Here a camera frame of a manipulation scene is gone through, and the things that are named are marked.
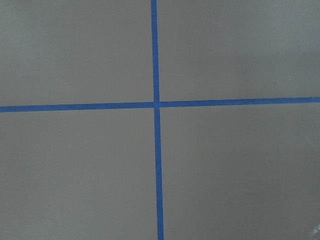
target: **blue tape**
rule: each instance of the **blue tape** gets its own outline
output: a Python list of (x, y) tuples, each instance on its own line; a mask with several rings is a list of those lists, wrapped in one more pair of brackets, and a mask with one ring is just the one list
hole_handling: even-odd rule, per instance
[(158, 240), (164, 240), (157, 0), (151, 0), (156, 216)]
[(260, 105), (260, 104), (306, 104), (306, 103), (320, 103), (320, 97), (162, 101), (162, 102), (160, 102), (160, 107), (161, 108), (178, 108), (178, 107), (202, 107), (202, 106), (232, 106), (232, 105)]
[(153, 108), (153, 107), (154, 107), (153, 102), (118, 102), (118, 103), (89, 103), (89, 104), (61, 104), (61, 105), (0, 106), (0, 113), (99, 110), (99, 109), (145, 109), (145, 108)]

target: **gray panel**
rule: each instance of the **gray panel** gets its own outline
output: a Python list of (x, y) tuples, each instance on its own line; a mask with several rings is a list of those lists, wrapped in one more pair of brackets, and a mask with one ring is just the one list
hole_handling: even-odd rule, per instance
[(314, 240), (319, 109), (317, 103), (163, 109), (165, 239)]
[(151, 109), (5, 113), (0, 123), (0, 239), (156, 239)]
[(320, 92), (319, 0), (158, 1), (161, 100)]
[(2, 0), (0, 105), (153, 99), (148, 0)]

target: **gray background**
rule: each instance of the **gray background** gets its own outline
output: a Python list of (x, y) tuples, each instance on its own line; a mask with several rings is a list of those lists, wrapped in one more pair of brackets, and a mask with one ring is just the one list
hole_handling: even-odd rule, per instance
[[(160, 98), (320, 93), (318, 0), (159, 0)], [(149, 0), (2, 0), (0, 106), (153, 100)], [(161, 109), (165, 240), (301, 240), (320, 103)], [(157, 239), (153, 109), (0, 113), (0, 239)]]

